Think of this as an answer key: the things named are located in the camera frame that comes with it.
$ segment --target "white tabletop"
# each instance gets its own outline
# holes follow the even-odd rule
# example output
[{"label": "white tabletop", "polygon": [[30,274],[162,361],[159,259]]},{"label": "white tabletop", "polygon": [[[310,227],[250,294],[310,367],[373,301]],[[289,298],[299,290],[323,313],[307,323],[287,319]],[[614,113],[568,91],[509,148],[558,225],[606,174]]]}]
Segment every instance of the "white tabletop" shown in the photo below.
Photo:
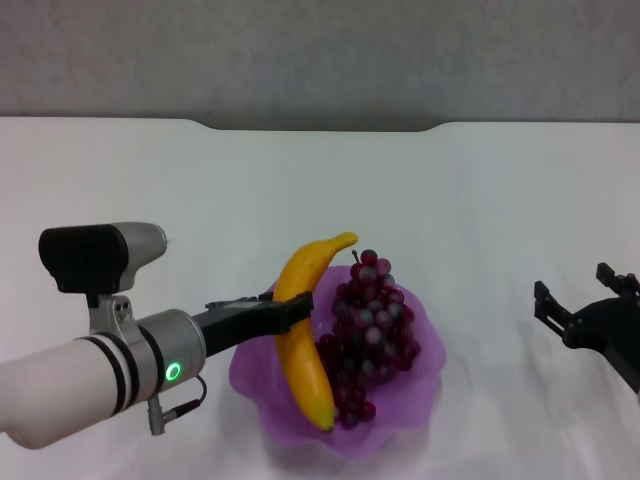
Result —
[{"label": "white tabletop", "polygon": [[[7,479],[635,479],[640,408],[597,354],[533,317],[640,273],[640,126],[450,124],[425,133],[223,132],[180,120],[0,119],[0,361],[86,334],[40,232],[145,221],[171,243],[128,294],[138,317],[262,291],[303,243],[353,230],[391,259],[448,363],[427,429],[345,462],[287,450],[209,359],[205,404],[152,438],[144,405],[41,451],[0,436]],[[347,253],[335,263],[350,263]],[[191,383],[165,406],[196,395]]]}]

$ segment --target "fruit bowl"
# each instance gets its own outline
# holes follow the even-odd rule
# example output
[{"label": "fruit bowl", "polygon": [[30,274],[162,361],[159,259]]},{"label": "fruit bowl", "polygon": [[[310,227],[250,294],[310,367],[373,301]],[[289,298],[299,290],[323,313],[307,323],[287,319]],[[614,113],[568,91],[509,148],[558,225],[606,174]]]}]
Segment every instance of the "fruit bowl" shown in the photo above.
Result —
[{"label": "fruit bowl", "polygon": [[[336,287],[349,281],[349,270],[348,266],[329,267],[313,292],[311,322],[316,340],[332,330]],[[376,405],[376,417],[353,429],[336,422],[332,432],[323,432],[302,415],[282,372],[273,337],[255,338],[236,348],[229,368],[231,386],[255,402],[263,427],[274,441],[287,446],[321,442],[355,459],[377,450],[392,434],[429,422],[446,361],[445,347],[415,295],[400,285],[395,288],[415,313],[412,328],[422,351],[411,370],[399,371],[390,381],[367,389],[367,400]]]}]

